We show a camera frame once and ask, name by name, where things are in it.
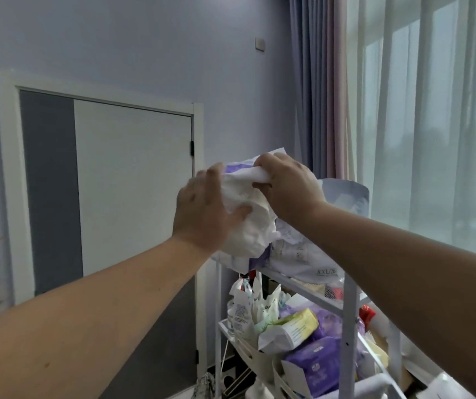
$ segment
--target door frame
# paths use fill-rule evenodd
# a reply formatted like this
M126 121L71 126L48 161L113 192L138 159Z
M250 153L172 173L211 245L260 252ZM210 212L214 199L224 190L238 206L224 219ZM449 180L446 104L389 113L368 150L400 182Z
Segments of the door frame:
M112 86L55 79L16 71L12 68L0 68L0 143L15 305L35 296L24 142L20 116L20 90L188 116L192 119L192 140L194 141L192 174L205 168L204 118L203 105L200 103L167 100ZM207 263L195 275L196 346L199 351L198 377L207 371L206 269Z

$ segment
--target right arm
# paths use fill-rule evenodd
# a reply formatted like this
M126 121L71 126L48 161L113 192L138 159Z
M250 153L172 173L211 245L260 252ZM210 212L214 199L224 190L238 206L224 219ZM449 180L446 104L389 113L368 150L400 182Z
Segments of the right arm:
M351 275L418 347L476 396L476 254L328 204L309 170L261 156L275 213Z

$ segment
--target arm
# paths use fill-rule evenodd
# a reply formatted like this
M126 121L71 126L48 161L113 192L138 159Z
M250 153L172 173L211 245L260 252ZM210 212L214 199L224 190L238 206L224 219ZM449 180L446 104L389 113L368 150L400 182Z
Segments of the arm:
M476 254L335 208L286 155L261 156L256 185L276 214L346 270L384 313L476 395Z
M0 315L0 399L97 398L228 232L213 167L179 192L173 236Z

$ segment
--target left hand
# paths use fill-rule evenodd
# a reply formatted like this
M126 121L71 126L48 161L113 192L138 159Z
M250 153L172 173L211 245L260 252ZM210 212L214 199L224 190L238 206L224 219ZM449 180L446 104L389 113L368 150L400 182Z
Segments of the left hand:
M173 237L192 243L207 255L220 249L232 229L251 212L242 206L229 214L221 200L223 164L199 171L177 195Z

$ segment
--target light switch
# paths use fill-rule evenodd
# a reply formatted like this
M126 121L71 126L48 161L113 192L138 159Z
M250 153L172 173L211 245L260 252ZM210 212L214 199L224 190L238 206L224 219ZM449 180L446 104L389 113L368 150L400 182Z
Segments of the light switch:
M255 49L261 52L266 51L266 41L262 38L255 38Z

